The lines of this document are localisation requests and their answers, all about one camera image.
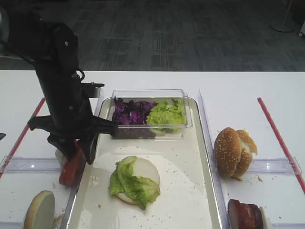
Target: green lettuce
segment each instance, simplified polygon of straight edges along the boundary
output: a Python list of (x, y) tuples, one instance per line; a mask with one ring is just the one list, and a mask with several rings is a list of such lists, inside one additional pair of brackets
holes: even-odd
[[(168, 106), (168, 103), (164, 102), (152, 108), (147, 117), (147, 123), (149, 125), (184, 124), (183, 106), (178, 102), (178, 100), (172, 99), (172, 101), (172, 106)], [(158, 128), (158, 130), (167, 133), (171, 133), (176, 129), (177, 128)]]
[(133, 176), (133, 164), (138, 158), (129, 156), (117, 162), (117, 168), (110, 177), (109, 193), (125, 192), (140, 208), (146, 209), (148, 202), (154, 202), (160, 194), (159, 185), (147, 177)]

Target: tomato slice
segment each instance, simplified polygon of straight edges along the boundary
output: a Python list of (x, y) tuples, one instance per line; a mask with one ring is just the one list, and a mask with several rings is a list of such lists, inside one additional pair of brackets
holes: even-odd
[(79, 147), (77, 141), (75, 141), (75, 145), (76, 154), (61, 168), (61, 175), (59, 177), (59, 183), (61, 185), (73, 186), (77, 184), (77, 182), (81, 178), (81, 173), (83, 171), (86, 161), (82, 149)]

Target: clear plastic container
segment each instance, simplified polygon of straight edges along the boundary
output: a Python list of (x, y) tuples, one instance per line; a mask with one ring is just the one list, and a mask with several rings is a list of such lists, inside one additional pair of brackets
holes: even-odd
[(174, 102), (178, 101), (182, 106), (181, 113), (183, 116), (183, 123), (174, 125), (149, 125), (146, 120), (144, 120), (143, 124), (140, 125), (119, 125), (119, 131), (113, 137), (114, 139), (182, 138), (185, 128), (192, 126), (188, 96), (183, 90), (115, 90), (112, 93), (112, 101), (107, 114), (108, 120), (112, 120), (115, 112), (115, 102), (119, 99), (122, 99), (125, 103), (130, 101), (135, 103), (145, 101), (156, 104), (167, 102), (168, 107), (173, 106)]

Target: top bun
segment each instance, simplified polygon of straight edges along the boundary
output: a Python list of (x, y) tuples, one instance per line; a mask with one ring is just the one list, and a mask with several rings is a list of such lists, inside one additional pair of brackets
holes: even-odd
[(257, 154), (254, 140), (245, 130), (227, 127), (222, 130), (214, 144), (218, 171), (225, 177), (241, 177), (252, 162), (252, 153)]

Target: bread slice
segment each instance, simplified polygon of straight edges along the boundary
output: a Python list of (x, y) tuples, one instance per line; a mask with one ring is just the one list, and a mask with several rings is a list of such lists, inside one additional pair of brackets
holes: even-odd
[(32, 200), (24, 220), (24, 229), (51, 229), (55, 214), (55, 196), (42, 191)]
[[(138, 159), (133, 164), (133, 176), (137, 177), (147, 177), (154, 182), (156, 182), (158, 185), (160, 185), (160, 175), (158, 174), (158, 170), (156, 166), (149, 160), (146, 160), (144, 158), (138, 157)], [(134, 202), (132, 199), (130, 199), (126, 193), (118, 193), (116, 194), (118, 198), (120, 198), (122, 201), (128, 203), (128, 204), (138, 204)]]

